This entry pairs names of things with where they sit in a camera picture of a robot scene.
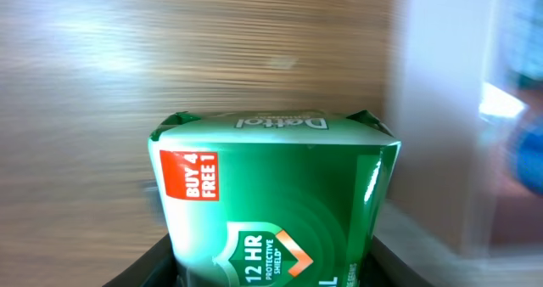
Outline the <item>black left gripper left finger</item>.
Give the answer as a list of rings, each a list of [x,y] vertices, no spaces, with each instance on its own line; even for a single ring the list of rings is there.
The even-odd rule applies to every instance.
[[[174,287],[176,261],[170,235],[165,235],[104,287]]]

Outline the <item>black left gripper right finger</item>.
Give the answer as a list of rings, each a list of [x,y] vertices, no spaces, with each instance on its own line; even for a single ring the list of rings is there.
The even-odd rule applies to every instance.
[[[367,256],[367,287],[433,287],[376,236]]]

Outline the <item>green Dettol soap box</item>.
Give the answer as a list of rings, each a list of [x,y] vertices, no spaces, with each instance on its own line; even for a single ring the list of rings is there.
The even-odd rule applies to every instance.
[[[148,152],[184,286],[357,286],[400,141],[374,115],[177,112]]]

